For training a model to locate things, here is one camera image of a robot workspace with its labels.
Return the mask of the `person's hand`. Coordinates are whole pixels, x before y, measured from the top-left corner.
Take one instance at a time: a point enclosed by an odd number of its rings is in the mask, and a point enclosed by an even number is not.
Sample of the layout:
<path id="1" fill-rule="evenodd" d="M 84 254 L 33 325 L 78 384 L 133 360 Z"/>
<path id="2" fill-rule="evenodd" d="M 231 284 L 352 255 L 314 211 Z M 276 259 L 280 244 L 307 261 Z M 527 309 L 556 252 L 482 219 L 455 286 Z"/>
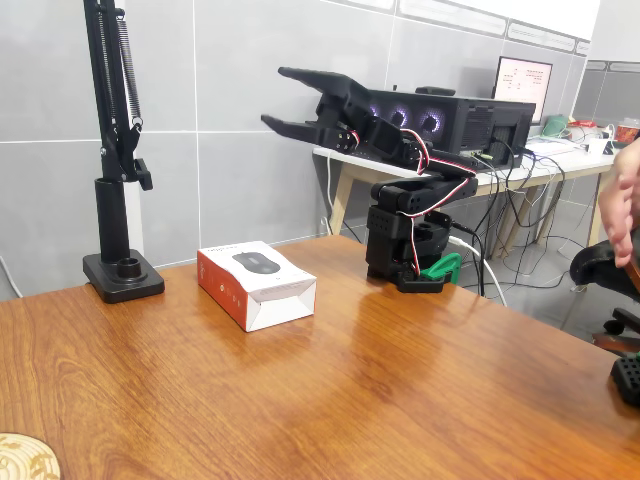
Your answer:
<path id="1" fill-rule="evenodd" d="M 631 232 L 639 222 L 639 139 L 615 156 L 611 177 L 599 195 L 599 209 L 615 264 L 625 267 L 633 257 Z"/>

